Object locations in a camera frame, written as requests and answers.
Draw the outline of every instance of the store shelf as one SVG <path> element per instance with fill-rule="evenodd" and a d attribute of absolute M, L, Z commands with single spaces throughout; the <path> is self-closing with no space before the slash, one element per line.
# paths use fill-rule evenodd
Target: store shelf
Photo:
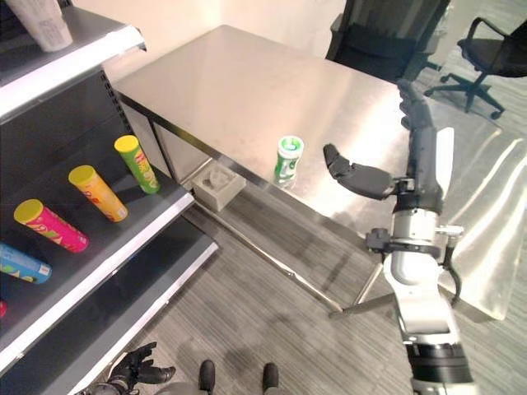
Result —
<path fill-rule="evenodd" d="M 69 253 L 26 228 L 16 228 L 25 232 L 23 239 L 35 241 L 33 249 L 24 250 L 49 263 L 53 274 L 42 285 L 2 274 L 7 314 L 0 327 L 0 372 L 193 202 L 185 189 L 160 172 L 157 175 L 161 191 L 152 195 L 143 193 L 129 174 L 111 183 L 129 210 L 128 217 L 119 223 L 109 222 L 86 199 L 79 207 L 57 210 L 68 212 L 65 218 L 90 237 L 90 245 L 82 253 Z M 3 236 L 8 241 L 9 235 Z"/>
<path fill-rule="evenodd" d="M 43 52 L 28 34 L 0 41 L 0 119 L 144 42 L 136 28 L 73 6 L 63 17 L 73 43 L 60 51 Z"/>
<path fill-rule="evenodd" d="M 185 219 L 174 221 L 14 365 L 2 393 L 83 389 L 216 250 Z"/>

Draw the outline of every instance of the tissue box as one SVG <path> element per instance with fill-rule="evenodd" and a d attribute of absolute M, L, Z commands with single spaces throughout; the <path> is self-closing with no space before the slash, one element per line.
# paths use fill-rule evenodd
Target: tissue box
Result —
<path fill-rule="evenodd" d="M 218 212 L 245 186 L 245 179 L 215 163 L 192 180 L 196 198 L 211 210 Z"/>

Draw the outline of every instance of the white wall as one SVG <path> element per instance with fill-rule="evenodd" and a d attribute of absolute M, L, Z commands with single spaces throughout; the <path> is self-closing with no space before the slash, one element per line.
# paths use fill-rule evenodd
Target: white wall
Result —
<path fill-rule="evenodd" d="M 134 72 L 220 24 L 324 57 L 329 27 L 345 0 L 73 0 L 75 6 L 137 27 L 147 52 L 110 60 L 111 81 Z"/>
<path fill-rule="evenodd" d="M 222 23 L 325 57 L 345 0 L 221 0 Z"/>
<path fill-rule="evenodd" d="M 220 0 L 73 0 L 75 6 L 137 27 L 147 51 L 134 50 L 105 64 L 116 81 L 220 25 Z"/>

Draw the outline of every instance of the cable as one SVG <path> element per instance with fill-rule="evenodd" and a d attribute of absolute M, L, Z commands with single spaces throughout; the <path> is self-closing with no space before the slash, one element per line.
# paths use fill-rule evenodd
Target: cable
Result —
<path fill-rule="evenodd" d="M 442 263 L 442 267 L 450 274 L 452 280 L 454 280 L 454 297 L 450 301 L 450 305 L 455 307 L 459 302 L 459 297 L 461 296 L 461 277 L 459 273 L 452 267 L 452 255 L 454 253 L 454 247 L 446 246 L 445 249 L 445 259 Z"/>

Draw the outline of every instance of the blue pringles can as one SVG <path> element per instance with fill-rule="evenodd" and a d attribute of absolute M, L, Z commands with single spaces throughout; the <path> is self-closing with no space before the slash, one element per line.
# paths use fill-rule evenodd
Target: blue pringles can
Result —
<path fill-rule="evenodd" d="M 35 284 L 42 284 L 51 276 L 49 265 L 2 242 L 0 242 L 0 271 Z"/>

